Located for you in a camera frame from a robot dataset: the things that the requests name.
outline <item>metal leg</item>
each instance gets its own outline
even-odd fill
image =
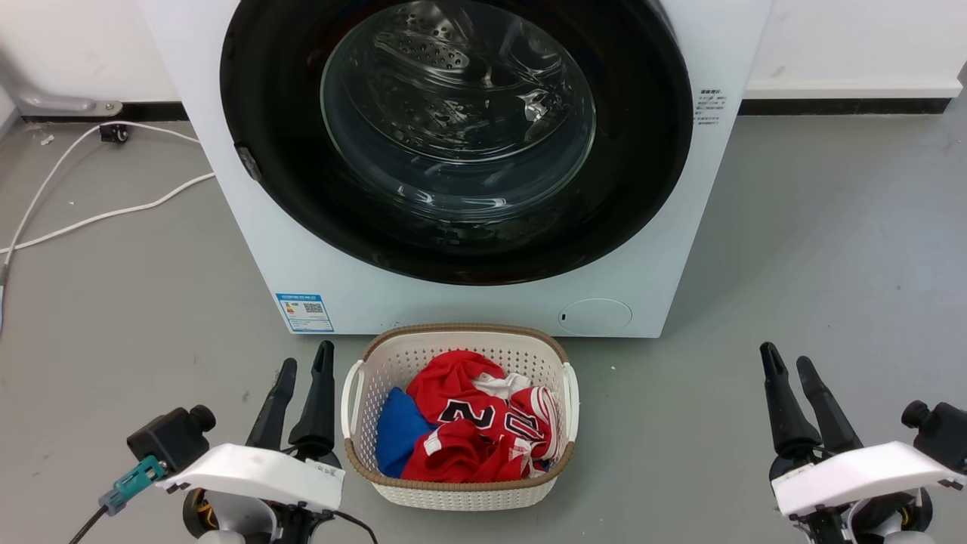
[[[10,94],[20,115],[41,117],[110,117],[121,112],[118,101],[50,95],[28,82],[0,51],[0,87]]]

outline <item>door glass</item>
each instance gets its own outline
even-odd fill
[[[553,196],[595,131],[591,89],[561,45],[472,0],[372,15],[333,51],[320,95],[357,183],[443,221],[499,221]]]

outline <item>white cable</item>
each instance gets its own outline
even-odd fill
[[[21,245],[18,246],[16,244],[16,241],[20,239],[20,234],[23,232],[23,228],[27,225],[27,221],[30,219],[30,214],[31,214],[31,212],[34,211],[34,206],[37,205],[37,201],[40,199],[41,194],[44,192],[44,189],[46,189],[47,183],[49,183],[50,182],[50,179],[54,177],[54,173],[57,172],[57,168],[60,167],[61,163],[64,162],[64,159],[67,159],[67,156],[71,154],[71,152],[73,151],[73,149],[75,147],[77,147],[77,145],[84,138],[86,138],[87,136],[89,136],[89,135],[93,134],[94,132],[96,132],[100,127],[106,127],[106,126],[110,126],[110,125],[126,125],[126,126],[129,126],[129,127],[139,127],[139,128],[142,128],[142,129],[148,129],[150,131],[155,131],[155,132],[158,132],[158,133],[165,133],[165,134],[168,134],[168,135],[177,136],[179,138],[186,139],[188,141],[193,141],[194,143],[201,143],[200,141],[198,141],[197,139],[195,139],[195,138],[193,138],[191,136],[185,136],[185,135],[183,135],[181,133],[176,133],[174,131],[169,131],[167,129],[160,129],[158,127],[152,127],[151,125],[144,125],[144,124],[141,124],[141,123],[132,123],[131,121],[108,121],[106,123],[101,123],[97,127],[94,127],[92,129],[90,129],[89,131],[87,131],[86,133],[80,135],[80,137],[74,143],[72,143],[70,147],[67,148],[67,151],[65,151],[64,154],[61,155],[60,159],[57,160],[57,163],[54,165],[53,170],[51,170],[50,173],[47,175],[46,179],[41,184],[41,187],[37,190],[37,193],[34,195],[34,198],[30,201],[30,205],[27,206],[27,211],[23,214],[23,218],[20,220],[20,225],[18,225],[16,227],[16,230],[14,231],[14,239],[11,240],[10,247],[7,248],[7,249],[5,249],[4,252],[0,252],[0,253],[6,253],[7,254],[7,257],[4,259],[3,266],[0,266],[0,331],[3,330],[3,291],[4,291],[4,286],[5,286],[6,282],[7,282],[7,277],[8,277],[9,271],[10,271],[10,259],[11,259],[11,257],[14,256],[14,250],[17,250],[17,249],[20,249],[20,248],[24,248],[24,247],[28,247],[28,246],[32,246],[34,244],[39,244],[39,243],[41,243],[41,242],[43,242],[45,240],[49,240],[50,238],[53,238],[55,236],[59,236],[59,235],[64,234],[66,232],[70,232],[71,230],[74,230],[75,228],[80,228],[80,227],[83,227],[85,225],[90,225],[91,223],[94,223],[94,222],[99,221],[101,219],[106,219],[108,217],[113,217],[113,216],[116,216],[116,215],[122,215],[122,214],[125,214],[125,213],[130,213],[130,212],[138,211],[138,210],[142,210],[142,209],[153,208],[153,207],[155,207],[155,206],[157,206],[159,204],[162,204],[162,203],[168,201],[170,198],[172,198],[173,196],[177,195],[178,193],[181,193],[182,191],[184,191],[185,189],[187,189],[191,185],[194,185],[195,183],[198,183],[198,182],[203,181],[205,179],[208,179],[210,177],[214,177],[214,175],[215,175],[214,173],[210,173],[210,174],[206,174],[204,176],[201,176],[201,177],[192,179],[190,182],[182,185],[181,187],[179,187],[175,191],[173,191],[173,192],[169,193],[168,195],[162,197],[160,200],[158,200],[156,202],[152,202],[151,204],[145,204],[144,206],[135,206],[134,208],[128,208],[126,210],[118,210],[116,212],[109,212],[107,214],[102,214],[102,215],[100,215],[98,217],[92,217],[91,219],[88,219],[86,221],[82,221],[82,222],[80,222],[80,223],[78,223],[76,225],[72,225],[70,227],[62,228],[62,229],[60,229],[60,230],[58,230],[56,232],[51,232],[47,236],[44,236],[42,238],[38,238],[37,240],[31,240],[30,242],[26,242],[26,243],[21,244]]]
[[[40,244],[41,242],[46,242],[47,240],[49,240],[51,238],[56,238],[57,236],[60,236],[61,234],[67,234],[68,232],[70,232],[72,230],[77,230],[77,229],[79,229],[81,227],[84,227],[86,225],[90,225],[92,223],[98,222],[98,221],[100,221],[102,219],[107,219],[109,217],[117,217],[119,215],[130,214],[131,212],[139,212],[141,210],[148,210],[148,209],[151,209],[151,208],[160,206],[160,205],[164,204],[165,202],[168,202],[169,200],[171,200],[174,196],[178,195],[179,193],[181,193],[182,191],[184,191],[188,187],[191,187],[192,185],[196,185],[198,183],[201,183],[202,181],[205,181],[206,179],[212,179],[213,177],[215,177],[215,173],[214,172],[207,173],[205,175],[198,176],[198,177],[192,179],[191,181],[185,182],[180,187],[178,187],[178,189],[175,189],[171,193],[168,193],[167,195],[162,196],[161,198],[159,198],[159,199],[157,199],[154,202],[151,202],[149,204],[142,204],[140,206],[134,206],[134,207],[131,207],[131,208],[125,208],[123,210],[114,210],[113,212],[103,213],[103,214],[101,214],[99,216],[95,216],[95,217],[92,217],[90,219],[85,219],[84,221],[81,221],[80,223],[75,223],[75,224],[71,225],[70,227],[64,227],[64,228],[61,228],[60,230],[54,230],[50,234],[46,234],[44,236],[41,236],[40,238],[35,238],[35,239],[33,239],[33,240],[29,241],[29,242],[22,242],[20,244],[17,244],[17,246],[14,249],[15,250],[22,250],[24,248],[29,248],[30,246],[36,246],[37,244]],[[4,248],[4,249],[0,250],[0,255],[5,254],[9,250],[10,250],[10,248]]]

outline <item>blue and white sticker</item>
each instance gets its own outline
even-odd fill
[[[276,298],[292,332],[336,332],[321,296],[277,292]]]

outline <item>front-loading washing machine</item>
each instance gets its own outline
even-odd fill
[[[140,0],[293,333],[657,337],[771,0]]]

